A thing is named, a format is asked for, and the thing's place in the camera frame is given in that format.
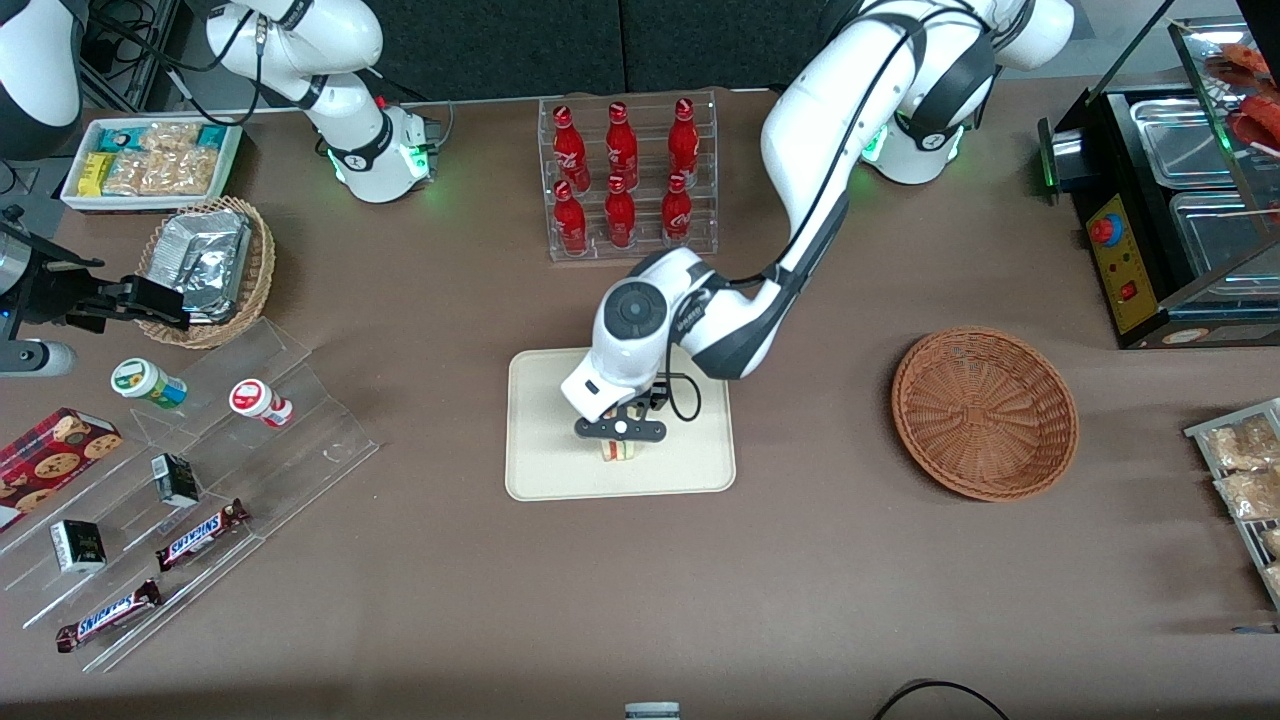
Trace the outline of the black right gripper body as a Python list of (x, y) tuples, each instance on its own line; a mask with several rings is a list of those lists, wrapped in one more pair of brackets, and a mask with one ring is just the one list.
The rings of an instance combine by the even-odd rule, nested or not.
[(105, 261), (82, 258), (26, 229), (24, 210), (3, 209), (3, 316), (5, 328), (22, 323), (74, 327), (90, 333), (105, 332), (106, 320), (95, 309), (102, 282), (92, 269)]

